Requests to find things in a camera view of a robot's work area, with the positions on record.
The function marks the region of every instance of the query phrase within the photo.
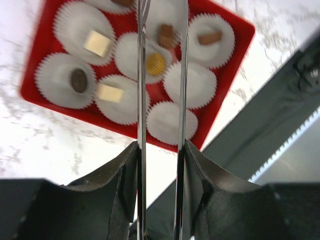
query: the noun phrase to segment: marble countertop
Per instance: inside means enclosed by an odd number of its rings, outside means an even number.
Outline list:
[[[21,99],[18,87],[42,1],[17,1],[0,1],[0,177],[67,184],[116,157],[132,139]],[[314,0],[216,2],[251,21],[256,35],[205,145],[320,22]],[[172,182],[176,167],[176,154],[147,145],[147,205]]]

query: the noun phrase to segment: chocolate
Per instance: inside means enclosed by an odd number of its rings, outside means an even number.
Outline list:
[[[219,42],[222,38],[222,31],[202,34],[198,36],[198,42],[201,45],[210,45]]]
[[[174,27],[172,25],[162,24],[158,35],[158,44],[166,49],[174,46]]]
[[[83,45],[88,51],[104,58],[112,44],[112,41],[106,36],[91,30]]]
[[[71,73],[71,87],[77,93],[84,93],[88,87],[88,79],[85,71],[80,68],[77,68]]]
[[[152,76],[160,75],[166,69],[165,58],[157,52],[152,53],[145,59],[145,68],[146,72]]]
[[[134,3],[134,0],[111,0],[111,2],[130,8]]]
[[[118,104],[121,102],[124,90],[99,83],[95,95],[101,100]]]

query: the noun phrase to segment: paper candy cup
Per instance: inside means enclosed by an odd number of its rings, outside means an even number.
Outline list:
[[[89,33],[94,30],[112,41],[104,57],[84,48]],[[116,37],[113,27],[97,8],[82,1],[68,1],[57,12],[53,24],[55,37],[71,55],[97,66],[110,63]]]
[[[180,102],[181,62],[173,64],[165,73],[163,86],[174,103]],[[207,105],[216,94],[217,78],[209,69],[197,64],[189,63],[186,85],[186,107],[189,109],[202,108]]]
[[[200,45],[198,35],[222,31],[222,39],[210,45]],[[217,14],[199,14],[188,28],[188,59],[208,68],[220,68],[231,58],[235,50],[235,33],[229,23]]]
[[[135,10],[135,4],[132,7],[121,6],[120,4],[116,4],[111,0],[83,0],[87,4],[90,4],[102,11],[112,13],[112,14],[128,14]]]
[[[138,1],[136,4],[136,19],[138,20]],[[183,0],[151,0],[145,28],[146,36],[158,42],[159,30],[162,24],[172,25],[174,30],[173,47],[180,42],[183,31]]]
[[[146,40],[145,55],[158,53],[163,56],[165,61],[165,70],[163,73],[152,76],[145,74],[147,84],[155,84],[164,78],[166,70],[172,63],[173,57],[171,53],[156,43]],[[123,34],[117,42],[114,52],[115,64],[119,71],[130,79],[138,80],[138,34],[129,32]]]
[[[108,75],[99,83],[124,91],[119,103],[101,100],[97,96],[95,103],[103,115],[121,125],[132,125],[138,121],[138,83],[122,75]],[[146,93],[146,109],[150,106],[150,97]]]
[[[74,69],[82,69],[88,83],[84,93],[75,92],[70,76]],[[83,109],[93,102],[96,75],[91,66],[66,53],[48,55],[35,71],[35,83],[40,93],[51,103],[69,109]]]
[[[178,145],[179,143],[179,106],[173,102],[163,101],[154,105],[146,119],[150,135],[159,141]],[[194,113],[186,110],[185,138],[191,139],[198,128],[198,119]]]

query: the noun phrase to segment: brown chocolate piece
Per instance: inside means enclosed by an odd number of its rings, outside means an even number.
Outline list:
[[[77,93],[84,93],[88,87],[88,79],[85,71],[80,68],[77,68],[71,73],[71,87]]]
[[[111,0],[111,2],[130,8],[134,3],[134,0]]]
[[[170,49],[174,45],[174,27],[172,25],[162,24],[158,35],[158,44],[166,49]]]
[[[216,31],[198,36],[198,42],[201,45],[209,45],[219,42],[222,38],[222,31]]]

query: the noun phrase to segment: serrated edge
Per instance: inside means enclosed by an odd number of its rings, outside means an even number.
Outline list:
[[[249,182],[256,182],[304,133],[320,118],[320,106],[301,124],[300,127],[262,164],[249,178]]]

